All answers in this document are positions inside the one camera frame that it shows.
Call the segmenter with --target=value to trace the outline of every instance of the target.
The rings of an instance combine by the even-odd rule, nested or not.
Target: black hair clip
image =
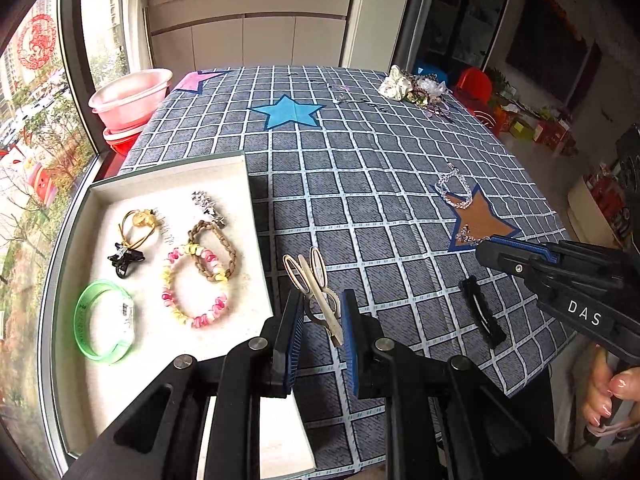
[[[507,336],[489,310],[484,294],[480,289],[480,285],[478,285],[478,280],[476,280],[475,276],[469,276],[466,280],[462,280],[459,285],[462,296],[465,298],[466,306],[469,307],[471,316],[474,318],[482,337],[491,347],[491,350],[495,350],[501,342],[507,339]]]
[[[127,277],[129,264],[132,264],[133,262],[142,262],[145,259],[145,255],[142,251],[129,249],[119,243],[116,243],[116,249],[118,251],[112,256],[108,256],[107,259],[111,262],[111,265],[116,268],[116,276],[123,280]]]

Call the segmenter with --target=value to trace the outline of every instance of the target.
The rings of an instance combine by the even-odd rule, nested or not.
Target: pink star
[[[193,94],[201,95],[202,94],[202,86],[205,81],[209,79],[226,74],[228,70],[224,72],[208,72],[202,73],[200,70],[197,72],[189,72],[186,76],[182,78],[174,88],[174,90],[179,90],[181,92],[191,92]]]

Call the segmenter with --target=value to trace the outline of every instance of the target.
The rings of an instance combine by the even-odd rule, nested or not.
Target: gray plaid tablecloth
[[[434,192],[451,161],[495,213],[537,242],[564,238],[558,215],[513,155],[462,106],[453,123],[376,92],[385,74],[319,67],[230,70],[206,80],[202,95],[172,91],[138,138],[120,173],[188,156],[244,150],[256,231],[273,304],[290,283],[282,255],[316,245],[336,292],[354,288],[361,312],[385,335],[421,355],[466,354],[507,394],[524,386],[567,342],[568,330],[542,314],[522,280],[481,267],[473,251],[450,252],[455,216]],[[324,79],[384,105],[334,104]],[[319,126],[271,130],[249,110],[283,95],[321,104]],[[450,189],[457,181],[451,179]],[[474,274],[507,334],[489,349],[460,294]],[[335,475],[384,460],[384,406],[346,387],[342,349],[305,323],[295,394],[318,471]]]

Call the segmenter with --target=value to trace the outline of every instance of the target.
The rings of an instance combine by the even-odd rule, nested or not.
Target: human hand
[[[582,415],[588,424],[598,427],[601,417],[611,415],[611,398],[640,402],[640,368],[629,368],[617,375],[607,365],[607,351],[598,346],[591,367],[587,398],[582,406]],[[640,422],[640,404],[636,404],[629,415],[626,426]]]

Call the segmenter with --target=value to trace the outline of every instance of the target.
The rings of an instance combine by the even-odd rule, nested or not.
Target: green bracelet
[[[122,336],[111,350],[103,355],[97,355],[92,350],[91,345],[89,345],[88,342],[89,331],[87,325],[87,313],[91,309],[95,300],[97,300],[101,294],[110,290],[119,292],[122,296],[122,306],[118,306],[118,309],[124,318]],[[78,304],[76,304],[76,311],[74,312],[74,336],[82,354],[84,354],[88,359],[91,359],[91,361],[113,364],[122,359],[129,350],[134,339],[133,300],[130,295],[127,294],[127,291],[109,280],[95,280],[90,283],[82,292],[78,299]]]

